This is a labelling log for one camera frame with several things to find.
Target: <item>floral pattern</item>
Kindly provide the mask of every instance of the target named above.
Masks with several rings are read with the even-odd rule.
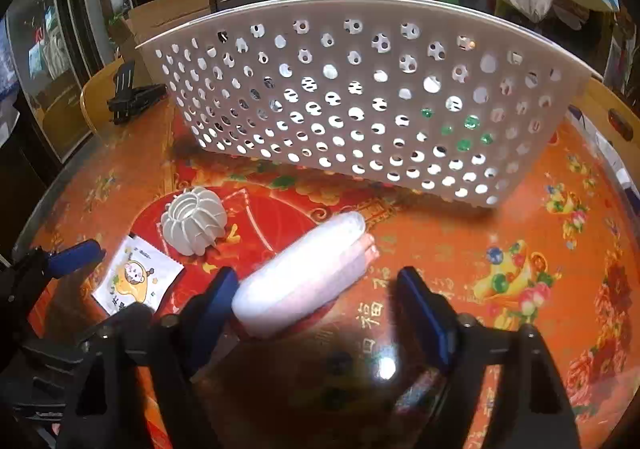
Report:
[[[490,273],[476,282],[474,295],[489,302],[494,328],[517,330],[523,323],[533,323],[562,274],[559,271],[549,274],[545,256],[529,252],[522,239],[506,252],[490,247],[486,259],[491,264]]]
[[[578,243],[577,235],[584,230],[589,208],[576,193],[566,190],[564,184],[548,185],[546,191],[549,194],[546,210],[566,217],[562,223],[562,238],[567,248],[574,250]]]
[[[571,362],[566,389],[578,421],[595,415],[607,400],[616,383],[616,375],[625,367],[631,346],[631,289],[625,267],[621,264],[620,232],[611,223],[614,248],[605,257],[604,280],[594,299],[598,338]]]

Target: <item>white plastic fan part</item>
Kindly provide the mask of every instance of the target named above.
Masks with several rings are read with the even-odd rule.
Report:
[[[376,257],[362,215],[340,214],[246,278],[231,307],[247,333],[270,337],[335,299]]]
[[[161,217],[162,236],[183,255],[203,255],[216,238],[225,235],[226,211],[220,198],[204,187],[174,197]]]
[[[275,0],[140,45],[211,152],[495,206],[592,74],[562,47],[429,0]]]

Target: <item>cartoon character print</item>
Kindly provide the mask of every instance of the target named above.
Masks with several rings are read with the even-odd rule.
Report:
[[[146,299],[148,278],[154,273],[154,269],[146,270],[138,261],[128,260],[118,267],[115,289],[119,294],[132,295],[142,303]]]

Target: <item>basket hole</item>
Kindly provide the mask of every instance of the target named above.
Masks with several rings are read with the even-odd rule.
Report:
[[[443,61],[447,57],[446,51],[439,41],[434,41],[429,45],[427,55],[428,57],[433,57],[436,61]]]
[[[494,108],[491,110],[491,114],[489,115],[489,118],[492,120],[492,122],[502,122],[505,116],[506,114],[504,112],[504,109]]]
[[[376,122],[375,124],[371,124],[371,131],[376,135],[383,135],[385,133],[385,125],[381,122]]]
[[[225,53],[225,55],[222,58],[222,62],[226,64],[229,68],[233,68],[234,65],[236,64],[236,60],[233,58],[231,54],[229,54],[229,52]]]
[[[283,77],[291,77],[293,75],[293,72],[291,71],[290,66],[286,63],[282,63],[278,67],[278,71],[280,72],[280,75],[282,75]]]
[[[305,118],[302,116],[300,112],[291,112],[289,114],[289,117],[296,124],[302,124],[303,122],[305,122]]]
[[[298,60],[302,64],[309,64],[311,63],[311,61],[313,61],[313,56],[311,55],[311,52],[309,52],[306,48],[301,48],[298,51]]]
[[[349,93],[351,95],[362,95],[362,85],[357,81],[349,83]]]
[[[509,64],[521,65],[522,64],[522,55],[510,50],[507,52],[507,62]]]
[[[540,99],[538,99],[538,106],[543,109],[549,108],[551,106],[551,97],[548,95],[540,97]]]
[[[322,108],[318,103],[308,102],[305,105],[305,109],[309,115],[312,115],[314,117],[319,117],[320,115],[322,115]]]
[[[467,36],[458,36],[456,43],[458,48],[466,51],[473,50],[476,47],[476,42]]]
[[[309,32],[309,22],[307,20],[296,20],[293,24],[293,28],[298,34],[306,34]]]
[[[398,115],[396,116],[396,126],[408,126],[409,125],[409,117],[406,115]]]
[[[364,120],[364,112],[360,108],[349,108],[348,116],[354,121],[363,121]]]
[[[516,148],[516,152],[518,153],[518,155],[522,156],[522,155],[527,155],[527,153],[529,153],[529,150],[531,149],[531,145],[529,144],[529,142],[523,142],[521,145],[519,145]]]
[[[404,54],[400,56],[399,67],[404,73],[412,74],[418,68],[418,61],[412,55]]]
[[[484,54],[480,60],[480,70],[486,74],[492,74],[498,68],[498,61],[491,54]]]
[[[362,22],[360,20],[344,20],[344,29],[349,34],[359,34],[362,32]]]
[[[286,90],[284,90],[283,95],[285,100],[289,103],[298,102],[298,92],[296,92],[294,89],[287,88]]]
[[[438,78],[436,76],[430,75],[424,78],[424,82],[422,83],[422,86],[430,94],[436,94],[440,91],[440,87],[442,86],[442,83],[438,81]]]
[[[332,128],[340,129],[344,127],[344,121],[336,115],[332,115],[328,120]]]
[[[531,89],[538,86],[538,74],[536,74],[535,72],[527,73],[527,75],[524,77],[524,84],[527,86],[527,88]]]
[[[302,81],[300,82],[303,90],[306,92],[315,92],[318,90],[318,84],[313,77],[302,77]]]
[[[513,140],[518,136],[518,129],[515,126],[511,126],[510,128],[507,128],[507,130],[504,133],[504,136],[508,140]]]
[[[251,35],[254,36],[254,38],[261,38],[264,36],[264,25],[261,23],[258,25],[252,25],[250,30]]]
[[[373,109],[377,112],[384,112],[386,110],[386,101],[380,97],[373,99]]]
[[[329,103],[330,106],[338,106],[340,105],[340,95],[336,92],[327,92],[324,95],[325,102]]]
[[[322,75],[327,79],[335,79],[338,76],[338,69],[332,64],[326,64],[322,67]]]
[[[238,54],[244,54],[249,51],[249,45],[246,44],[244,38],[236,39],[236,50],[238,51]]]
[[[447,98],[447,101],[445,102],[445,107],[450,112],[459,112],[462,109],[462,99],[460,99],[460,97],[456,97],[455,95],[452,95],[451,97]]]
[[[415,23],[403,23],[400,25],[400,33],[409,40],[418,39],[420,37],[420,27]]]
[[[466,69],[466,66],[463,64],[459,64],[454,67],[451,71],[451,77],[454,81],[458,81],[459,83],[464,83],[465,79],[469,75],[469,71]]]
[[[362,56],[355,50],[351,50],[349,55],[347,55],[347,61],[353,65],[360,64],[362,62]]]
[[[275,113],[280,113],[282,111],[282,103],[276,99],[269,101],[269,107],[271,108],[271,111]]]
[[[320,38],[320,43],[322,43],[322,46],[324,46],[325,48],[333,46],[334,42],[334,37],[326,32],[322,35],[322,38]]]

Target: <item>screw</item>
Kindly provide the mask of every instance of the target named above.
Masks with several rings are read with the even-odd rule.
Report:
[[[175,314],[165,315],[160,320],[160,324],[164,328],[172,328],[173,326],[176,326],[179,322],[180,322],[180,318]]]
[[[458,314],[458,322],[465,328],[475,326],[478,321],[469,313]]]
[[[113,335],[113,328],[108,325],[103,326],[102,328],[100,328],[100,330],[98,330],[98,335],[103,339],[108,339]]]

